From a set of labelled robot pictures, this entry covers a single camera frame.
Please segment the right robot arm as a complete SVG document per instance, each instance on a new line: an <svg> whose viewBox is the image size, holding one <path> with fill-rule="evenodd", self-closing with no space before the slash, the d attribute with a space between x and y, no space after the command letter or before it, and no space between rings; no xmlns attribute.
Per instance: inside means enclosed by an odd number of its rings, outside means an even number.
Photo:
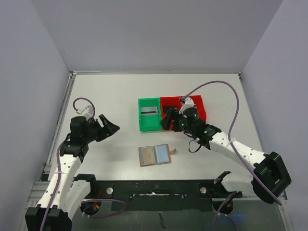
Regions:
<svg viewBox="0 0 308 231"><path fill-rule="evenodd" d="M247 176L231 171L220 174L214 181L218 196L224 197L230 192L253 193L268 204L281 204L279 196L292 180L278 153L267 154L236 141L202 120L195 107L185 109L182 113L170 109L160 125L164 130L183 132L200 147L220 153L248 170Z"/></svg>

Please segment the red double plastic bin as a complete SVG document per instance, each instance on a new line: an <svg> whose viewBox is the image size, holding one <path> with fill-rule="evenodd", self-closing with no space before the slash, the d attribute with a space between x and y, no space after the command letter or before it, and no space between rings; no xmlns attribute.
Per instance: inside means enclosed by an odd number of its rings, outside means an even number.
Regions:
<svg viewBox="0 0 308 231"><path fill-rule="evenodd" d="M205 107L204 107L204 102L202 99L201 95L193 95L193 96L189 96L195 103L195 108L197 108L198 113L199 113L199 117L206 121L206 111L205 111ZM179 110L182 106L181 104L181 97L180 96L173 96L173 97L161 97L160 99L160 107L161 107L161 115L162 115L162 119L165 118L166 114L163 113L163 106L164 105L171 105L174 107L174 109Z"/></svg>

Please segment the green plastic bin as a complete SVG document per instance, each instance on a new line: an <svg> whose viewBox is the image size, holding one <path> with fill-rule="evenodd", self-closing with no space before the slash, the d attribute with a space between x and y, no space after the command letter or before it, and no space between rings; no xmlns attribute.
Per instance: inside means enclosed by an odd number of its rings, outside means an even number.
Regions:
<svg viewBox="0 0 308 231"><path fill-rule="evenodd" d="M157 106L158 115L142 116L140 114L141 107ZM161 131L162 126L160 121L162 120L161 107L159 98L140 98L138 99L138 112L139 112L139 129L141 132Z"/></svg>

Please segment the tan leather card holder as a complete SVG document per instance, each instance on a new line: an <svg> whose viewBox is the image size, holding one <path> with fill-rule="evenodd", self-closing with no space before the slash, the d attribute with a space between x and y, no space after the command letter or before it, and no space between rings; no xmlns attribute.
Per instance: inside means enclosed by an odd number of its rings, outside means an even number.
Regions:
<svg viewBox="0 0 308 231"><path fill-rule="evenodd" d="M171 163L171 156L177 149L170 150L168 144L144 146L138 148L140 167L162 165Z"/></svg>

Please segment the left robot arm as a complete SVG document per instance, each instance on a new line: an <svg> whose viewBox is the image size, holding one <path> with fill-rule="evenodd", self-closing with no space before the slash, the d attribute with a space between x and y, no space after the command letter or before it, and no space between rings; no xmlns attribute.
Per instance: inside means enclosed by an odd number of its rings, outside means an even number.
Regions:
<svg viewBox="0 0 308 231"><path fill-rule="evenodd" d="M104 115L98 119L76 116L71 119L70 132L56 153L57 167L47 189L35 207L25 214L29 231L70 231L72 218L85 197L98 196L95 175L77 174L93 141L101 142L120 127Z"/></svg>

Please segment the gold card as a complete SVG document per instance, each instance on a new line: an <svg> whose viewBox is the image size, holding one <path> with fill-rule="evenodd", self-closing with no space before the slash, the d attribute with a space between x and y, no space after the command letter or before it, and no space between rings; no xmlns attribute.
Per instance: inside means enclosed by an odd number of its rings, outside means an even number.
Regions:
<svg viewBox="0 0 308 231"><path fill-rule="evenodd" d="M151 165L156 163L155 151L153 147L145 147L141 152L144 165Z"/></svg>

